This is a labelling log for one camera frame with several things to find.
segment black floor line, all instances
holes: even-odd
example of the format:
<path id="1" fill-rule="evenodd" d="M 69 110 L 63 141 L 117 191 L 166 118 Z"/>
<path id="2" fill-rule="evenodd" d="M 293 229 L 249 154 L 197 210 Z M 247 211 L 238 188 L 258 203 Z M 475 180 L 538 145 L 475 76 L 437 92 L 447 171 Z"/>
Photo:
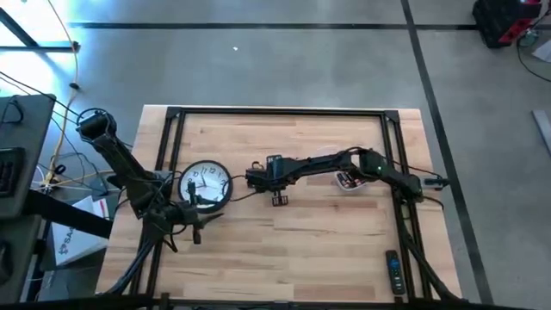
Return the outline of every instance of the black floor line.
<path id="1" fill-rule="evenodd" d="M 86 29 L 294 29 L 294 30 L 407 30 L 407 24 L 389 23 L 304 23 L 304 22 L 68 22 L 71 28 Z M 462 31 L 476 30 L 476 25 L 424 24 L 417 30 Z M 551 29 L 541 25 L 539 29 Z"/>
<path id="2" fill-rule="evenodd" d="M 486 277 L 478 242 L 476 241 L 471 218 L 467 210 L 467 204 L 465 203 L 465 196 L 463 195 L 461 184 L 459 183 L 459 177 L 457 176 L 454 159 L 451 154 L 451 149 L 449 148 L 448 138 L 446 136 L 446 131 L 444 130 L 442 117 L 440 116 L 440 110 L 438 108 L 438 104 L 436 103 L 432 83 L 430 82 L 429 72 L 424 62 L 423 52 L 421 50 L 417 30 L 415 29 L 415 24 L 413 22 L 410 4 L 408 0 L 400 1 L 404 10 L 404 16 L 406 17 L 408 32 L 412 41 L 413 54 L 419 70 L 419 76 L 421 77 L 424 93 L 427 98 L 427 103 L 429 104 L 430 117 L 432 118 L 432 123 L 434 124 L 436 138 L 438 140 L 438 145 L 440 146 L 444 167 L 446 169 L 446 173 L 448 174 L 449 187 L 451 188 L 452 195 L 454 197 L 455 209 L 457 210 L 457 214 L 459 216 L 459 222 L 463 231 L 463 238 L 465 239 L 471 266 L 473 268 L 474 280 L 476 281 L 476 287 L 479 291 L 480 301 L 484 304 L 493 304 L 492 291 L 490 290 L 490 285 Z"/>

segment white clock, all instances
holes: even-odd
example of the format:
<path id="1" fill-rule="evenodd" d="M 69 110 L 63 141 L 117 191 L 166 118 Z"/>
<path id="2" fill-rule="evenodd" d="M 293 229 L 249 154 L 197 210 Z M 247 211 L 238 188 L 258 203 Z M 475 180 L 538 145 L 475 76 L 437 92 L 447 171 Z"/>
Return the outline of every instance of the white clock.
<path id="1" fill-rule="evenodd" d="M 210 201 L 211 205 L 197 205 L 200 214 L 211 214 L 222 209 L 232 197 L 233 183 L 226 167 L 213 160 L 201 160 L 191 164 L 180 177 L 178 194 L 189 200 L 188 183 L 195 183 L 195 194 Z"/>

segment white object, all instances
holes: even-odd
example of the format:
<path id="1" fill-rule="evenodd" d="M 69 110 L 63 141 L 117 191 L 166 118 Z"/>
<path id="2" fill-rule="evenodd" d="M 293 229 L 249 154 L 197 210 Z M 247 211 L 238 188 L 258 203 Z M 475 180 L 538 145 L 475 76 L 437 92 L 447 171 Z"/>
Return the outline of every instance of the white object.
<path id="1" fill-rule="evenodd" d="M 88 196 L 75 203 L 73 207 L 102 218 L 108 217 L 107 202 L 105 199 L 93 201 L 92 196 Z M 79 258 L 99 251 L 108 244 L 108 240 L 105 238 L 97 237 L 87 232 L 80 232 L 73 227 L 67 227 L 57 223 L 52 223 L 52 233 L 55 262 L 58 266 L 74 262 Z"/>
<path id="2" fill-rule="evenodd" d="M 543 44 L 542 46 L 538 47 L 532 55 L 536 56 L 537 58 L 546 61 L 551 62 L 551 40 L 547 41 L 547 43 Z"/>
<path id="3" fill-rule="evenodd" d="M 230 179 L 227 170 L 214 161 L 204 160 L 194 163 L 183 174 L 180 181 L 180 193 L 189 200 L 188 183 L 195 183 L 195 194 L 214 202 L 220 202 L 226 196 Z M 197 205 L 198 208 L 210 208 L 213 205 Z"/>

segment desk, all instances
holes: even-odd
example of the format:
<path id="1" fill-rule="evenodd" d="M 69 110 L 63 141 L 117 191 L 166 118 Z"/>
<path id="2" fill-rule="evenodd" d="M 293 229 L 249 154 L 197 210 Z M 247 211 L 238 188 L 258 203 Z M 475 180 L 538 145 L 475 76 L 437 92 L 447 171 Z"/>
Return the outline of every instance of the desk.
<path id="1" fill-rule="evenodd" d="M 0 98 L 3 111 L 9 98 Z M 15 193 L 0 198 L 0 239 L 11 245 L 14 272 L 4 285 L 0 285 L 0 304 L 18 302 L 21 296 L 28 265 L 33 256 L 34 243 L 40 228 L 40 216 L 20 216 L 28 189 L 33 180 L 42 144 L 53 111 L 53 100 L 45 96 L 18 96 L 25 119 L 22 124 L 4 124 L 0 128 L 0 148 L 19 146 L 25 148 L 22 173 Z M 10 108 L 7 117 L 14 119 L 16 111 Z"/>
<path id="2" fill-rule="evenodd" d="M 25 149 L 22 171 L 12 196 L 0 197 L 0 239 L 11 245 L 11 258 L 14 262 L 10 279 L 0 285 L 0 304 L 18 302 L 27 275 L 34 244 L 41 219 L 51 220 L 77 229 L 108 237 L 111 222 L 93 214 L 81 211 L 52 197 L 29 190 L 38 163 L 44 138 L 52 116 L 54 95 L 17 96 L 24 119 L 20 124 L 3 124 L 0 128 L 0 148 L 19 146 Z M 9 97 L 0 98 L 0 111 L 4 110 Z M 6 119 L 16 119 L 15 108 L 7 110 Z M 36 260 L 33 278 L 42 277 L 40 261 Z M 31 300 L 40 289 L 40 281 L 29 286 Z"/>
<path id="3" fill-rule="evenodd" d="M 149 170 L 156 163 L 166 109 L 145 106 L 139 123 L 133 155 Z M 430 170 L 420 112 L 401 109 L 399 117 L 409 164 Z M 238 175 L 268 155 L 303 158 L 321 155 L 317 152 L 325 146 L 383 152 L 381 124 L 356 116 L 186 115 L 176 168 L 182 171 L 197 160 L 212 159 Z M 164 167 L 169 159 L 167 154 Z M 250 192 L 243 179 L 235 180 L 234 197 Z M 229 203 L 224 216 L 202 232 L 202 245 L 192 245 L 190 231 L 176 236 L 180 251 L 163 249 L 155 295 L 393 302 L 384 258 L 386 250 L 399 248 L 390 188 L 377 182 L 344 195 L 332 174 L 325 174 L 305 177 L 285 194 L 285 207 L 272 207 L 269 194 Z M 443 211 L 430 201 L 418 204 L 417 210 L 425 256 L 449 289 L 461 295 Z M 115 217 L 98 292 L 110 288 L 133 260 L 140 231 L 141 223 L 123 205 Z M 140 292 L 145 291 L 148 271 L 146 262 Z"/>

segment keyboard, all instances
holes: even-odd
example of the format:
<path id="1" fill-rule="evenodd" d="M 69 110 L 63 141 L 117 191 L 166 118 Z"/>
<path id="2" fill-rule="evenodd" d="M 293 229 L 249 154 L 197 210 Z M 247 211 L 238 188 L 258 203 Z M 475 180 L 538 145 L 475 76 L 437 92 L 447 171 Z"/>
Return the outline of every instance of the keyboard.
<path id="1" fill-rule="evenodd" d="M 21 147 L 0 149 L 0 197 L 14 194 L 24 157 L 25 150 Z"/>

